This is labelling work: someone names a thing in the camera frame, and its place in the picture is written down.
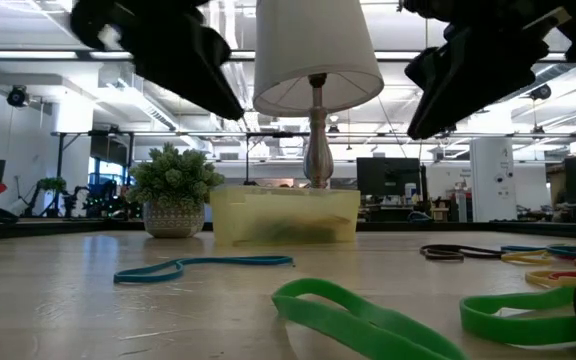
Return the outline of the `black background rig frame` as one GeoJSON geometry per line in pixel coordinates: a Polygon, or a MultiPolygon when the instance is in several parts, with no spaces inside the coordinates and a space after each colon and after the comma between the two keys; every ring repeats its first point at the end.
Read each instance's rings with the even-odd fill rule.
{"type": "Polygon", "coordinates": [[[57,152],[57,175],[62,175],[64,164],[64,152],[80,137],[100,138],[105,145],[105,151],[100,155],[95,153],[94,145],[90,145],[90,157],[100,158],[103,161],[122,166],[125,171],[123,178],[129,183],[127,170],[135,163],[136,140],[145,138],[147,141],[167,142],[168,138],[181,141],[191,150],[197,150],[204,154],[210,154],[209,160],[217,163],[243,163],[244,171],[241,175],[246,182],[253,179],[250,165],[253,163],[250,152],[267,139],[306,139],[308,132],[184,132],[184,131],[119,131],[119,130],[90,130],[87,132],[53,132],[52,136],[59,138],[57,152]],[[242,159],[226,159],[217,156],[212,148],[212,140],[229,140],[236,142],[244,148],[242,159]]]}

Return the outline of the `cluttered equipment workbench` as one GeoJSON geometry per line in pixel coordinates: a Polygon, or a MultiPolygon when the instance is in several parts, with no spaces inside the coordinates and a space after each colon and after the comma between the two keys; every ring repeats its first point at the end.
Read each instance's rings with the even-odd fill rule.
{"type": "Polygon", "coordinates": [[[361,222],[459,222],[455,197],[405,195],[366,195],[361,198],[358,220],[361,222]]]}

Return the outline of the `white round column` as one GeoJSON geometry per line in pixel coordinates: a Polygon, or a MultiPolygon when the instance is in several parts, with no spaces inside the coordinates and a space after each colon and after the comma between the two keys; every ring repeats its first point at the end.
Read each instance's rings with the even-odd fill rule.
{"type": "Polygon", "coordinates": [[[516,220],[512,141],[476,138],[470,143],[472,205],[475,222],[516,220]]]}

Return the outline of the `black rubber band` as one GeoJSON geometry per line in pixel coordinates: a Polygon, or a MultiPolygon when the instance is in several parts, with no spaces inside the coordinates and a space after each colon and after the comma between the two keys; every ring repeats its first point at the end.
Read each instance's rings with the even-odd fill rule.
{"type": "Polygon", "coordinates": [[[477,258],[477,259],[500,259],[504,254],[503,251],[490,250],[484,248],[477,248],[464,245],[455,245],[460,247],[460,252],[465,256],[465,258],[477,258]]]}

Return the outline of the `small background plant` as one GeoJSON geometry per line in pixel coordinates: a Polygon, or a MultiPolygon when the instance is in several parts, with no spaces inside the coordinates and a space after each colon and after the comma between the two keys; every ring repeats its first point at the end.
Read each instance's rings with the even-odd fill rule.
{"type": "Polygon", "coordinates": [[[38,187],[44,192],[52,192],[57,196],[66,191],[67,182],[61,177],[48,177],[39,180],[38,187]]]}

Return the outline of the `teal rubber band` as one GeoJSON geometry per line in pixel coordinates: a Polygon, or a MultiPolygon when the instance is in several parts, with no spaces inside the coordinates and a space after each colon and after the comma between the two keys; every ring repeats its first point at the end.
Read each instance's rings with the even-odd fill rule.
{"type": "Polygon", "coordinates": [[[148,284],[171,281],[183,276],[189,265],[234,264],[249,266],[293,265],[289,256],[198,257],[173,259],[157,265],[123,270],[113,275],[114,284],[148,284]]]}

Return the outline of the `blue rubber band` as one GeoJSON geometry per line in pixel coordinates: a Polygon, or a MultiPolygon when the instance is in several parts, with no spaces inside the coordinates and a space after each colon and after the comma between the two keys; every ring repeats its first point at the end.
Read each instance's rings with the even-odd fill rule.
{"type": "Polygon", "coordinates": [[[535,252],[535,251],[545,251],[549,254],[556,256],[564,256],[576,258],[576,246],[573,245],[548,245],[545,247],[531,247],[531,246],[518,246],[518,245],[507,245],[500,248],[503,252],[535,252]]]}

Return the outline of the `yellow translucent plastic bin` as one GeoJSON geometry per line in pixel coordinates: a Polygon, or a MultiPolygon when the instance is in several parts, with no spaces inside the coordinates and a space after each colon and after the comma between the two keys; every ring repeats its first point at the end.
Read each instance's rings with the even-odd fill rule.
{"type": "Polygon", "coordinates": [[[224,246],[279,245],[251,240],[252,231],[272,222],[315,224],[317,217],[351,218],[347,226],[330,227],[336,241],[353,242],[360,207],[356,190],[220,186],[210,193],[213,232],[224,246]]]}

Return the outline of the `white shade silver table lamp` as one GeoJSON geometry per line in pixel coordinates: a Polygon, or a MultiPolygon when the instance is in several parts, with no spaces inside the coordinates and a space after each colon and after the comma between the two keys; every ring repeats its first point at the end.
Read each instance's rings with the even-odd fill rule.
{"type": "Polygon", "coordinates": [[[384,80],[359,0],[258,0],[253,107],[309,118],[304,174],[325,188],[334,171],[326,119],[377,97],[384,80]]]}

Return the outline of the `black aluminium table frame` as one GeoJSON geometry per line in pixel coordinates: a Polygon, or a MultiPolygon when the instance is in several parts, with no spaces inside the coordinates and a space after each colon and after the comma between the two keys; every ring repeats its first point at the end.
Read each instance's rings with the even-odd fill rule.
{"type": "MultiPolygon", "coordinates": [[[[63,235],[103,231],[142,231],[141,222],[57,221],[0,224],[0,239],[63,235]]],[[[575,223],[488,222],[488,223],[359,223],[357,232],[503,232],[576,238],[575,223]]]]}

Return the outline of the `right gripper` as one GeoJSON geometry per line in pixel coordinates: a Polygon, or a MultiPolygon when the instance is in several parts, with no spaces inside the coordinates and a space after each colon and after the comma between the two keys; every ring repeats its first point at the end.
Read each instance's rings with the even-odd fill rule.
{"type": "MultiPolygon", "coordinates": [[[[453,28],[524,30],[541,21],[565,35],[576,62],[576,0],[400,0],[400,8],[453,28]]],[[[445,45],[430,47],[405,68],[423,95],[407,130],[427,139],[474,112],[532,84],[532,66],[548,54],[537,35],[462,29],[445,45]]]]}

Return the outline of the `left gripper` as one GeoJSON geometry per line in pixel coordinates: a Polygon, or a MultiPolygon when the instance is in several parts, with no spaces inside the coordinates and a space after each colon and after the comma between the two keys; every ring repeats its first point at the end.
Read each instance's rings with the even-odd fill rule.
{"type": "Polygon", "coordinates": [[[201,23],[203,0],[78,0],[70,13],[70,28],[86,46],[107,50],[100,33],[109,26],[118,46],[132,48],[137,74],[222,118],[236,120],[244,109],[221,66],[231,50],[213,29],[178,24],[201,23]],[[166,35],[160,25],[174,25],[166,35]]]}

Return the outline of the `dark brown rubber band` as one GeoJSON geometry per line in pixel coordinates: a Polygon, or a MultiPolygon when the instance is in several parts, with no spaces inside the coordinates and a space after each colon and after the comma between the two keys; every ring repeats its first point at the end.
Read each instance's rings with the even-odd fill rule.
{"type": "Polygon", "coordinates": [[[419,253],[429,261],[463,262],[465,259],[465,256],[460,252],[460,247],[455,245],[425,245],[419,249],[419,253]]]}

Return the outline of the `green plant in patterned pot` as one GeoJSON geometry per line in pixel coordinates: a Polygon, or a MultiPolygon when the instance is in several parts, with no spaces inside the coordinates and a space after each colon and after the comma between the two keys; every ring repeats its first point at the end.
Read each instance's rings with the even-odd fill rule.
{"type": "Polygon", "coordinates": [[[155,238],[191,238],[205,223],[210,192],[224,176],[197,150],[173,144],[149,151],[150,160],[131,168],[135,184],[127,200],[142,207],[145,230],[155,238]]]}

